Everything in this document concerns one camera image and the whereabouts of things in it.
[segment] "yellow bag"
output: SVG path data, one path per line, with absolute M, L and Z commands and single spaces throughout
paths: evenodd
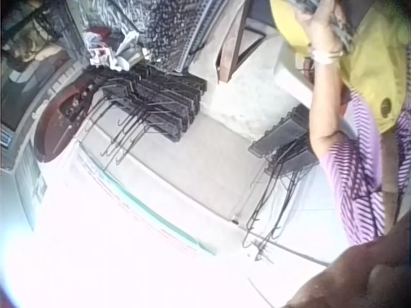
M 270 2 L 277 29 L 296 52 L 308 56 L 310 42 L 292 7 L 283 0 Z M 342 79 L 370 106 L 380 133 L 394 126 L 405 100 L 409 37 L 409 27 L 398 13 L 375 3 L 356 30 L 354 49 L 340 61 Z M 381 113 L 381 104 L 387 100 L 391 103 L 388 115 Z

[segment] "blurred hand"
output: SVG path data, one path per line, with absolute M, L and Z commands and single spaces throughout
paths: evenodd
M 333 14 L 338 21 L 345 21 L 341 6 L 335 0 L 321 0 L 313 15 L 295 9 L 295 18 L 307 34 L 313 49 L 326 53 L 342 50 L 341 40 L 333 33 L 329 23 Z

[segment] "patterned fabric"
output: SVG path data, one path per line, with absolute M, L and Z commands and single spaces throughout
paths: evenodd
M 399 202 L 407 189 L 411 168 L 411 48 L 407 49 L 407 96 L 396 122 L 399 151 Z M 381 191 L 381 139 L 372 113 L 352 93 L 356 140 L 344 136 L 320 158 L 335 194 L 337 207 L 351 244 L 372 241 L 384 232 Z

